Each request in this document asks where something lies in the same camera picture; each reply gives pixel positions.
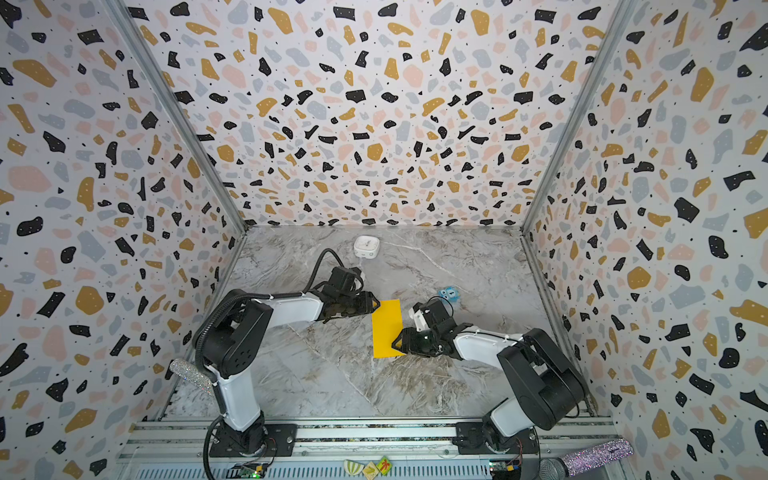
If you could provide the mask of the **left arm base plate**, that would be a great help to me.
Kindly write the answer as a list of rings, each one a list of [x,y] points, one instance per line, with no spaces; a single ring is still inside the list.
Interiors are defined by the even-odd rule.
[[[245,432],[224,423],[216,430],[217,442],[210,446],[213,458],[290,457],[298,426],[291,423],[254,424]]]

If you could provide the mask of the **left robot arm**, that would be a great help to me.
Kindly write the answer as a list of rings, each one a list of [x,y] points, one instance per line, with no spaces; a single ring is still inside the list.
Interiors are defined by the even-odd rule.
[[[213,387],[225,430],[249,450],[261,439],[264,415],[251,367],[270,327],[369,315],[380,306],[356,267],[335,267],[328,280],[301,292],[229,291],[194,339],[195,366]]]

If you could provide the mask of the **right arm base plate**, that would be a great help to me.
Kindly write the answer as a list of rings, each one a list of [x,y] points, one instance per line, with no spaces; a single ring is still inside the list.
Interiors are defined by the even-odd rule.
[[[451,443],[460,454],[513,455],[536,454],[539,445],[532,429],[514,436],[503,436],[490,422],[459,422]]]

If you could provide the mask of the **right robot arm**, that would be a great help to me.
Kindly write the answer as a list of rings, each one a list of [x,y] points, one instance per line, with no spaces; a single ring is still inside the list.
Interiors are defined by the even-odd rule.
[[[457,323],[448,302],[432,297],[415,304],[412,327],[401,330],[391,347],[423,358],[447,356],[476,361],[501,370],[512,389],[482,418],[457,429],[461,451],[506,453],[521,444],[517,435],[533,428],[550,430],[587,399],[583,376],[550,335],[533,328],[502,334],[470,323]]]

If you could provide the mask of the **colourful stickers on rail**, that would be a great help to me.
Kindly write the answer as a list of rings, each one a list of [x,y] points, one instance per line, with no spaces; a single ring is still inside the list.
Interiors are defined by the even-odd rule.
[[[387,476],[393,468],[393,464],[386,456],[378,461],[369,461],[363,463],[356,460],[345,460],[343,462],[344,472],[352,477],[362,477],[366,480],[374,480],[379,477]]]

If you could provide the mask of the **yellow square paper sheet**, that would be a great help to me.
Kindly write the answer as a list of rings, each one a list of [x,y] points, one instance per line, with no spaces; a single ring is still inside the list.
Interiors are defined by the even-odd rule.
[[[402,309],[399,300],[382,301],[372,314],[373,358],[386,359],[403,356],[392,347],[403,329]]]

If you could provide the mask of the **glitter microphone right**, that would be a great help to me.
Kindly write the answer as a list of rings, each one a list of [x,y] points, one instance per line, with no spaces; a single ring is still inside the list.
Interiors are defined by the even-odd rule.
[[[539,479],[570,479],[632,456],[634,449],[625,439],[615,439],[558,458],[543,458]]]

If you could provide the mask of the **glitter microphone left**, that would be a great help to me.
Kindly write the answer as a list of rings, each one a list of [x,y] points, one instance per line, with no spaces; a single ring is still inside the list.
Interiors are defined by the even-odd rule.
[[[169,370],[200,390],[210,390],[213,386],[207,375],[201,373],[195,365],[184,359],[172,360],[169,365]]]

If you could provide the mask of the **blue owl toy block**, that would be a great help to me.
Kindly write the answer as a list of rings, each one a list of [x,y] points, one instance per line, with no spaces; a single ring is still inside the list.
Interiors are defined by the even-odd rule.
[[[460,292],[455,286],[440,289],[438,295],[452,304],[457,304],[460,301]]]

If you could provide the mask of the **aluminium rail frame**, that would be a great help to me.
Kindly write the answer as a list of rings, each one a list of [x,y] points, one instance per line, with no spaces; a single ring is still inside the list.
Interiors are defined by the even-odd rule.
[[[618,439],[611,420],[565,419],[550,431],[518,434],[497,453],[471,448],[478,420],[461,417],[284,418],[266,425],[260,451],[240,454],[217,437],[203,452],[211,421],[141,422],[118,456],[114,479],[364,479],[390,463],[387,479],[535,479],[543,460]]]

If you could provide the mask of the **glitter microphone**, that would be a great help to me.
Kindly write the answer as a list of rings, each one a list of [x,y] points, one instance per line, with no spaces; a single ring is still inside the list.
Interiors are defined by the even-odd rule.
[[[615,439],[558,458],[543,458],[539,479],[570,479],[632,456],[634,449],[625,439]]]
[[[200,390],[210,390],[213,386],[207,375],[201,373],[195,365],[184,359],[172,360],[169,365],[169,370]]]

